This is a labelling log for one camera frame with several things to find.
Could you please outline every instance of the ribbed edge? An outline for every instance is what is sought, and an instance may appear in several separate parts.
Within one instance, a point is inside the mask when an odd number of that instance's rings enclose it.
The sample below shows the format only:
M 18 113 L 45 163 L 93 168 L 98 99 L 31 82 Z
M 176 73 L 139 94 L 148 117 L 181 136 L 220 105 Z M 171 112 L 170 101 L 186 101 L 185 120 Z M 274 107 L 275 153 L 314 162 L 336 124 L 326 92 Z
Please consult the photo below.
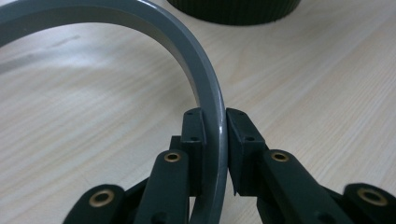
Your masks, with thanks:
M 168 0 L 180 11 L 204 21 L 253 25 L 279 20 L 300 0 Z

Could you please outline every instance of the wooden table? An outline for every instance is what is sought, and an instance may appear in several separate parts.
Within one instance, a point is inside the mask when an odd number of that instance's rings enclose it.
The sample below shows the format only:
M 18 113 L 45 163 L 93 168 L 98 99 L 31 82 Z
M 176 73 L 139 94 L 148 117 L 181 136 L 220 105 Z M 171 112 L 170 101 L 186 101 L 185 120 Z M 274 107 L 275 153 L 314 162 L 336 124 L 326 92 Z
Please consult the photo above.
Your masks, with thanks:
M 247 112 L 270 148 L 338 192 L 365 182 L 396 194 L 396 1 L 303 0 L 249 27 L 154 2 L 191 29 L 226 106 Z M 86 190 L 128 189 L 194 107 L 177 61 L 136 31 L 70 25 L 2 47 L 0 223 L 62 223 Z M 261 223 L 228 182 L 220 223 Z

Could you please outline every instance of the ribbed dark green object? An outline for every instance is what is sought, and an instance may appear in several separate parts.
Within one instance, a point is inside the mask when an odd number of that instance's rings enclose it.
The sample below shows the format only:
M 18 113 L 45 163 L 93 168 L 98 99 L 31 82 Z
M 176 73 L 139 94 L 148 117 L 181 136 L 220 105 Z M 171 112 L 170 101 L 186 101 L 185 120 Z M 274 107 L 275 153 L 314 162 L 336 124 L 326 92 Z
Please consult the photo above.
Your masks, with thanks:
M 197 19 L 229 25 L 277 21 L 290 14 L 300 0 L 168 0 Z

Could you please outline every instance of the wood grain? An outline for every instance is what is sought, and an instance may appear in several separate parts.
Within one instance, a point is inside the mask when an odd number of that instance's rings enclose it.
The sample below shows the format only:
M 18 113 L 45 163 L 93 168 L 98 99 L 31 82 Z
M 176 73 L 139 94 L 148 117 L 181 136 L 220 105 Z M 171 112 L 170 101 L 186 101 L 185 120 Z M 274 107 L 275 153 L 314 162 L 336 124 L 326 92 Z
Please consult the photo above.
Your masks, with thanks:
M 0 0 L 0 5 L 11 1 Z M 304 0 L 287 18 L 232 27 L 167 2 L 203 45 L 225 104 L 322 185 L 396 194 L 396 2 Z M 0 223 L 62 223 L 86 190 L 128 189 L 195 107 L 180 66 L 126 28 L 79 24 L 0 49 Z M 233 196 L 220 223 L 261 223 Z

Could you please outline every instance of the gray plastic hoop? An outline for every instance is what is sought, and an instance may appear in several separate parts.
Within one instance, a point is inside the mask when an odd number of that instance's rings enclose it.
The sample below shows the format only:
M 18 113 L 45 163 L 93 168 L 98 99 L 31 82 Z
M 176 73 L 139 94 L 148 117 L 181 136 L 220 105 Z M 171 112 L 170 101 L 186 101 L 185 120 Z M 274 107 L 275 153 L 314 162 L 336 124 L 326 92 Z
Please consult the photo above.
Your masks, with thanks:
M 186 73 L 202 108 L 207 151 L 202 195 L 190 223 L 219 223 L 227 178 L 227 127 L 216 74 L 201 45 L 174 16 L 146 0 L 21 0 L 0 7 L 0 47 L 66 24 L 103 22 L 140 31 L 162 44 Z

